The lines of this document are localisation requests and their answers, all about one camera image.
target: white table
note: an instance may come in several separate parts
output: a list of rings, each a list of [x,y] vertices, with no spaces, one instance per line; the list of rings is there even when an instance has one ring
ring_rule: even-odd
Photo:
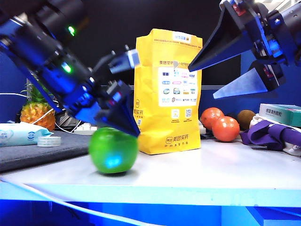
[[[301,158],[240,140],[202,140],[201,149],[139,153],[125,174],[102,175],[83,156],[2,176],[65,201],[301,207]],[[43,200],[0,182],[0,199]]]

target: white cable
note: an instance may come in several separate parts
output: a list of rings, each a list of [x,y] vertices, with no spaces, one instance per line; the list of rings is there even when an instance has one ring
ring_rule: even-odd
[[[20,97],[29,98],[26,95],[22,95],[22,94],[18,94],[18,93],[0,93],[0,95],[14,95],[14,96],[20,96]]]
[[[19,188],[22,188],[26,191],[30,191],[32,193],[35,193],[35,194],[37,194],[41,197],[46,198],[47,200],[53,201],[53,202],[58,203],[60,205],[67,206],[67,207],[70,207],[72,209],[84,212],[84,213],[92,214],[92,215],[99,216],[99,217],[102,217],[102,218],[108,218],[108,219],[112,219],[112,220],[122,221],[122,222],[126,222],[126,223],[129,223],[129,224],[132,224],[132,225],[137,225],[137,226],[163,226],[163,225],[145,223],[145,222],[142,222],[142,221],[139,221],[139,220],[134,220],[134,219],[131,219],[131,218],[126,218],[126,217],[113,215],[113,214],[109,214],[109,213],[103,213],[103,212],[99,212],[99,211],[96,211],[96,210],[90,210],[90,209],[87,209],[87,208],[83,208],[83,207],[80,207],[80,206],[76,206],[76,205],[64,202],[64,201],[62,201],[58,198],[55,198],[55,197],[53,197],[49,194],[41,192],[40,190],[38,190],[34,187],[31,187],[29,185],[25,185],[25,184],[22,184],[22,183],[11,181],[10,179],[4,178],[4,177],[1,177],[0,180],[2,180],[3,182],[7,182],[9,184],[12,184],[14,186],[17,186]]]
[[[55,125],[62,131],[66,132],[66,133],[71,133],[69,131],[66,131],[65,129],[61,128],[56,122],[55,122]]]
[[[73,128],[73,130],[71,130],[71,131],[67,131],[67,130],[63,129],[63,128],[60,127],[56,122],[55,122],[55,125],[56,125],[59,129],[61,129],[62,131],[66,132],[66,133],[74,134],[73,131],[80,125],[80,123],[81,123],[81,121],[79,121],[79,122],[77,123],[77,125]]]
[[[46,115],[48,115],[50,112],[52,112],[53,109],[50,109],[49,111],[47,111],[42,117],[40,117],[38,120],[34,121],[33,123],[31,124],[36,124],[38,121],[40,121],[41,119],[45,118]]]

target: wet wipes package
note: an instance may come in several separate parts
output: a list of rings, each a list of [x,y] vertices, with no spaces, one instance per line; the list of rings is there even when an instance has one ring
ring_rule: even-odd
[[[38,137],[50,136],[48,129],[29,124],[21,123],[0,123],[0,147],[36,145]]]

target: green box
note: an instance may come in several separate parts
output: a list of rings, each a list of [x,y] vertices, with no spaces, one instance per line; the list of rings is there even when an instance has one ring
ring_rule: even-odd
[[[296,105],[260,104],[259,115],[288,126],[301,127],[301,107]]]

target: qr code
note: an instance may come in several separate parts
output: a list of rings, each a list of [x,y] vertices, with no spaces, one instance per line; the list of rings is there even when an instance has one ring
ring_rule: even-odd
[[[191,109],[186,109],[186,117],[191,117]]]

